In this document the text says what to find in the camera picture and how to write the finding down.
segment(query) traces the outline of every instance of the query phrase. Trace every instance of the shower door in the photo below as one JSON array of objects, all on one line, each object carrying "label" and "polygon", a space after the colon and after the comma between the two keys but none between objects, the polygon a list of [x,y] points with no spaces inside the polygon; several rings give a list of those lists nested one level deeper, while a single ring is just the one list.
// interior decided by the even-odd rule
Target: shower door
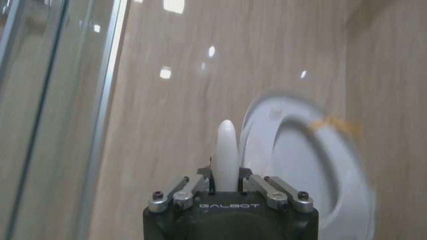
[{"label": "shower door", "polygon": [[84,239],[126,0],[0,0],[0,237]]}]

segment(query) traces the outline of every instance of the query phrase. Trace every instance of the toilet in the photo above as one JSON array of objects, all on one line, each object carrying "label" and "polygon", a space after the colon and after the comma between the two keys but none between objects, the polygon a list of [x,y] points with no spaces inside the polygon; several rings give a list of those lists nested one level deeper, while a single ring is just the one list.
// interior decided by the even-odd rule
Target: toilet
[{"label": "toilet", "polygon": [[297,96],[276,92],[260,97],[241,124],[240,165],[309,193],[320,240],[370,240],[374,194],[352,142],[329,125],[308,130],[325,117]]}]

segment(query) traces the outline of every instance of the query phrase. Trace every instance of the silver metal bracket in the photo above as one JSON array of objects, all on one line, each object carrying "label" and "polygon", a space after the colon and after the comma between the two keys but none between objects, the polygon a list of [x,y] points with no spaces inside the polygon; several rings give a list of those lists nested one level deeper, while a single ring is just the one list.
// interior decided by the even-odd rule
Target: silver metal bracket
[{"label": "silver metal bracket", "polygon": [[313,211],[313,199],[305,191],[297,191],[277,176],[266,176],[264,179],[274,189],[285,193],[289,204],[296,211],[300,213],[310,213]]},{"label": "silver metal bracket", "polygon": [[286,195],[281,191],[276,190],[256,174],[242,179],[242,188],[248,191],[258,192],[265,198],[266,206],[272,209],[277,210],[288,203]]},{"label": "silver metal bracket", "polygon": [[148,210],[152,213],[161,213],[166,210],[173,194],[181,190],[188,182],[188,177],[178,177],[173,180],[164,191],[154,191],[148,200]]},{"label": "silver metal bracket", "polygon": [[173,193],[173,206],[178,210],[185,210],[193,205],[193,196],[197,191],[209,188],[209,179],[197,174],[189,177],[189,181],[182,189]]}]

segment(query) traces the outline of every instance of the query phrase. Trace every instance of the white plastic object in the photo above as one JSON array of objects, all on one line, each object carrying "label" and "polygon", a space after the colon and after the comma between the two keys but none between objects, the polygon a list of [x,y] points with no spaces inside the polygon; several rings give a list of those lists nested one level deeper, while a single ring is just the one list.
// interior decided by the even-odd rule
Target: white plastic object
[{"label": "white plastic object", "polygon": [[232,121],[224,120],[217,128],[216,150],[210,163],[216,191],[237,191],[238,167],[236,129]]},{"label": "white plastic object", "polygon": [[330,126],[306,130],[324,117],[298,97],[272,93],[257,99],[241,126],[241,165],[309,193],[318,211],[320,240],[369,240],[374,193],[349,140]]}]

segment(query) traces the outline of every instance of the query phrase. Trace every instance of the toilet seat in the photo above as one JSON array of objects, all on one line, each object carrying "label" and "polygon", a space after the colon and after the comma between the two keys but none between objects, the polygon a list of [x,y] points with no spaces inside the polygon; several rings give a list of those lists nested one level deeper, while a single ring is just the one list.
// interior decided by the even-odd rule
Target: toilet seat
[{"label": "toilet seat", "polygon": [[238,156],[253,174],[277,176],[306,191],[318,211],[320,240],[369,240],[374,195],[352,144],[330,126],[313,132],[322,111],[296,96],[270,93],[244,116]]}]

